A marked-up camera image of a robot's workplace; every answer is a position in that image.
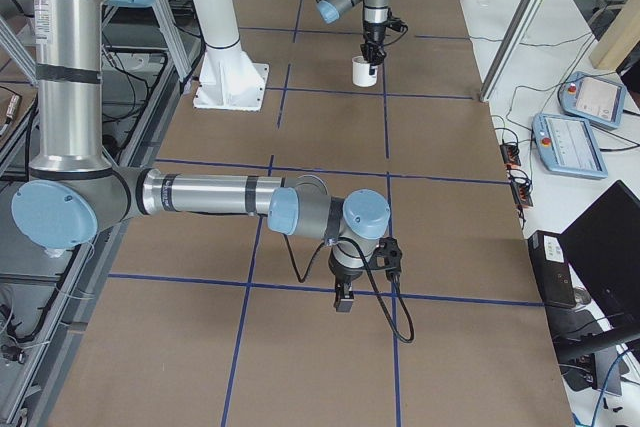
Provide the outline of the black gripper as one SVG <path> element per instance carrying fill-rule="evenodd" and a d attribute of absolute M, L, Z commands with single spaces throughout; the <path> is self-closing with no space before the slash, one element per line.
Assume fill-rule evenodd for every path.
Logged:
<path fill-rule="evenodd" d="M 363 22 L 363 43 L 360 45 L 360 49 L 365 63 L 369 64 L 369 75 L 377 74 L 377 66 L 370 61 L 384 61 L 386 58 L 385 36 L 386 26 L 384 23 Z"/>
<path fill-rule="evenodd" d="M 334 255 L 329 256 L 328 265 L 335 278 L 334 309 L 350 312 L 355 300 L 354 294 L 350 290 L 353 281 L 362 275 L 362 269 L 347 267 L 339 262 Z"/>

